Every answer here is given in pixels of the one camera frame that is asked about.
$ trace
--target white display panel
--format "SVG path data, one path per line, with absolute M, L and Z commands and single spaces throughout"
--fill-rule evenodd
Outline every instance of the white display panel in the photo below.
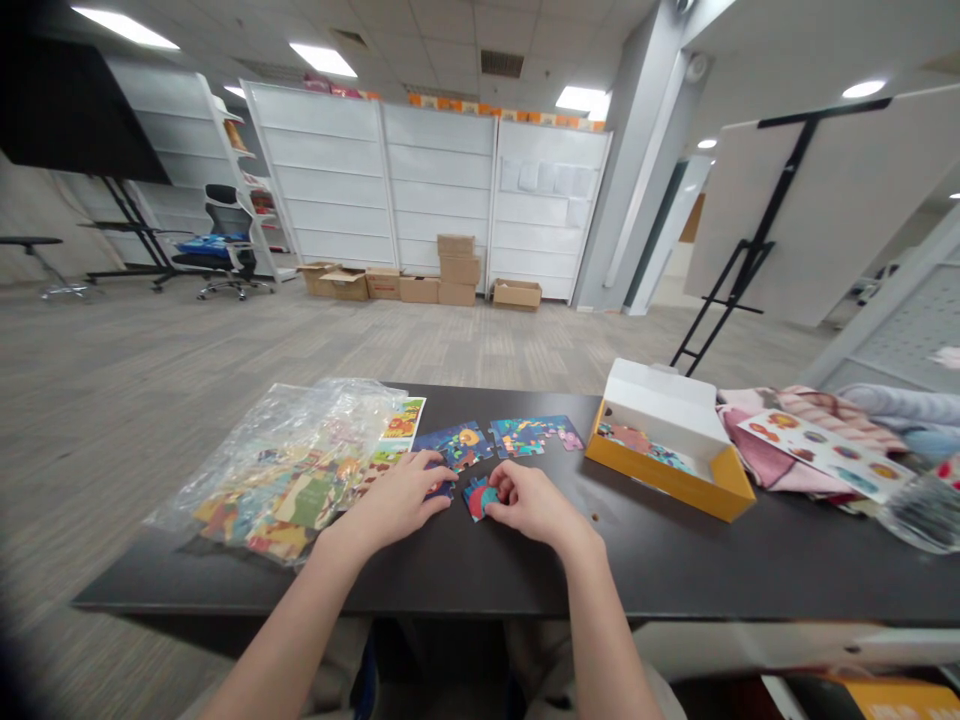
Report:
M 609 133 L 501 122 L 487 287 L 538 282 L 573 297 L 609 150 Z
M 216 108 L 206 79 L 197 73 L 162 68 L 128 60 L 111 59 L 110 71 L 136 113 L 144 133 L 157 152 L 172 185 L 128 183 L 148 224 L 162 229 L 203 234 L 212 220 L 204 208 L 208 184 L 229 185 L 247 193 L 238 161 L 223 128 L 224 116 Z M 91 219 L 126 221 L 99 179 L 63 173 Z M 153 260 L 132 233 L 104 233 L 127 263 L 152 265 Z M 257 274 L 280 280 L 262 230 L 251 228 Z M 169 236 L 175 240 L 184 235 Z M 161 240 L 169 258 L 176 254 Z
M 303 261 L 396 265 L 379 105 L 243 83 L 275 199 Z
M 954 85 L 821 120 L 767 237 L 776 246 L 741 304 L 820 323 L 960 160 L 958 117 Z M 802 128 L 723 129 L 686 294 L 708 294 L 737 243 L 756 232 Z
M 437 235 L 473 235 L 482 290 L 496 121 L 384 105 L 383 128 L 400 266 L 439 273 Z

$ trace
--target black easel stand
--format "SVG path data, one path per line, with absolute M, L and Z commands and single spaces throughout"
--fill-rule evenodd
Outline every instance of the black easel stand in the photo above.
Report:
M 96 273 L 87 273 L 87 280 L 92 284 L 97 284 L 97 279 L 102 277 L 130 277 L 130 276 L 142 276 L 142 275 L 162 275 L 163 277 L 159 280 L 154 281 L 153 291 L 161 292 L 163 287 L 161 283 L 166 282 L 172 277 L 177 275 L 202 275 L 202 272 L 199 271 L 190 271 L 190 270 L 180 270 L 175 268 L 170 264 L 170 261 L 167 260 L 166 254 L 160 247 L 160 243 L 157 240 L 157 236 L 154 235 L 154 229 L 151 228 L 147 221 L 144 219 L 143 215 L 140 212 L 140 208 L 137 207 L 137 204 L 133 201 L 133 198 L 130 197 L 130 193 L 127 192 L 127 188 L 123 184 L 123 180 L 113 178 L 113 183 L 116 185 L 110 184 L 110 178 L 103 175 L 100 176 L 100 179 L 103 181 L 103 184 L 107 186 L 107 190 L 110 191 L 110 195 L 113 197 L 113 201 L 117 204 L 117 207 L 120 208 L 120 212 L 123 213 L 123 216 L 127 219 L 126 223 L 93 223 L 93 227 L 100 227 L 101 229 L 112 229 L 118 232 L 133 232 L 136 233 L 137 237 L 140 238 L 140 243 L 143 245 L 144 249 L 150 255 L 150 259 L 153 261 L 155 267 L 152 268 L 136 268 L 128 270 L 111 270 L 108 272 L 96 272 Z
M 744 239 L 737 243 L 736 249 L 730 256 L 730 259 L 727 260 L 727 264 L 723 268 L 723 272 L 720 273 L 720 277 L 713 286 L 713 290 L 711 290 L 710 294 L 704 298 L 703 307 L 700 308 L 700 312 L 697 314 L 696 320 L 693 321 L 693 325 L 691 325 L 690 329 L 687 331 L 687 336 L 683 339 L 683 342 L 680 343 L 680 349 L 677 350 L 676 355 L 673 356 L 673 360 L 670 361 L 671 367 L 676 366 L 681 355 L 689 355 L 693 358 L 693 363 L 690 365 L 689 369 L 686 373 L 684 373 L 684 375 L 686 377 L 690 377 L 693 374 L 693 371 L 697 369 L 697 365 L 700 364 L 703 356 L 707 354 L 707 350 L 710 349 L 710 346 L 713 344 L 713 341 L 716 339 L 717 335 L 720 334 L 720 329 L 727 322 L 727 318 L 730 317 L 735 309 L 740 308 L 741 310 L 748 310 L 749 312 L 755 312 L 761 315 L 763 314 L 762 310 L 740 305 L 740 298 L 743 297 L 743 294 L 747 291 L 747 288 L 750 287 L 750 283 L 756 276 L 757 271 L 760 270 L 764 260 L 767 259 L 770 251 L 776 245 L 775 242 L 767 241 L 767 235 L 770 232 L 770 228 L 773 226 L 774 220 L 777 218 L 777 213 L 780 211 L 780 206 L 783 204 L 783 199 L 786 197 L 787 191 L 790 189 L 790 184 L 797 175 L 797 170 L 800 167 L 800 163 L 803 162 L 803 156 L 806 154 L 807 148 L 810 146 L 810 141 L 813 139 L 813 135 L 817 131 L 817 126 L 819 125 L 820 121 L 825 118 L 836 117 L 838 115 L 852 115 L 854 113 L 869 112 L 871 110 L 882 110 L 889 104 L 890 98 L 884 98 L 882 100 L 873 100 L 871 102 L 859 103 L 857 105 L 846 105 L 842 107 L 829 108 L 827 110 L 818 110 L 816 112 L 787 115 L 785 117 L 773 118 L 771 120 L 761 120 L 759 123 L 757 123 L 757 129 L 763 129 L 767 127 L 792 125 L 794 123 L 802 122 L 803 130 L 800 131 L 800 137 L 797 138 L 797 143 L 793 146 L 793 152 L 790 153 L 790 158 L 787 160 L 786 165 L 783 167 L 783 171 L 780 173 L 780 179 L 777 181 L 777 186 L 774 188 L 773 195 L 770 197 L 770 202 L 767 203 L 767 208 L 763 212 L 763 218 L 760 220 L 760 226 L 757 228 L 756 235 L 753 236 L 753 240 Z M 730 274 L 733 266 L 736 265 L 740 254 L 744 252 L 746 255 L 744 256 L 743 264 L 740 266 L 740 270 L 737 272 L 737 277 L 733 281 L 733 286 L 730 288 L 730 293 L 727 295 L 727 299 L 718 300 L 717 295 L 720 293 L 720 288 L 723 287 L 723 284 L 726 282 L 727 276 Z M 704 315 L 707 314 L 707 309 L 713 303 L 723 305 L 726 307 L 726 310 L 723 311 L 723 315 L 720 316 L 717 324 L 710 332 L 707 341 L 703 344 L 703 347 L 700 348 L 700 352 L 688 350 L 687 345 L 690 343 L 690 339 L 697 331 L 697 327 L 700 325 L 700 321 L 703 320 Z

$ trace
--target pink fabric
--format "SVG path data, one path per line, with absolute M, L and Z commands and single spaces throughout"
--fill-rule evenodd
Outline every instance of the pink fabric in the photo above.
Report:
M 767 490 L 809 493 L 849 493 L 850 486 L 819 470 L 795 460 L 737 425 L 762 412 L 745 411 L 732 405 L 721 405 L 717 413 L 727 434 L 740 452 L 744 464 L 756 482 Z
M 780 406 L 791 415 L 835 432 L 850 442 L 886 455 L 906 452 L 903 441 L 886 428 L 874 425 L 867 414 L 849 400 L 791 385 L 777 393 Z

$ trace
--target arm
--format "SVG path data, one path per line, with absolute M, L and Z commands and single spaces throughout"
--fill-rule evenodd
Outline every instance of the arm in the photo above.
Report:
M 450 499 L 423 502 L 435 482 L 456 480 L 439 453 L 407 454 L 357 504 L 320 534 L 303 572 L 244 651 L 202 720 L 296 718 L 347 593 L 367 560 L 406 537 Z
M 617 595 L 603 538 L 541 470 L 507 460 L 490 476 L 487 514 L 550 545 L 567 576 L 577 711 L 582 719 L 663 720 Z

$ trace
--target plastic bag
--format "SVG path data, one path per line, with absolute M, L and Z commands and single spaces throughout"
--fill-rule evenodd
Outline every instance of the plastic bag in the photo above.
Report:
M 146 522 L 296 564 L 362 481 L 406 396 L 373 380 L 274 385 Z

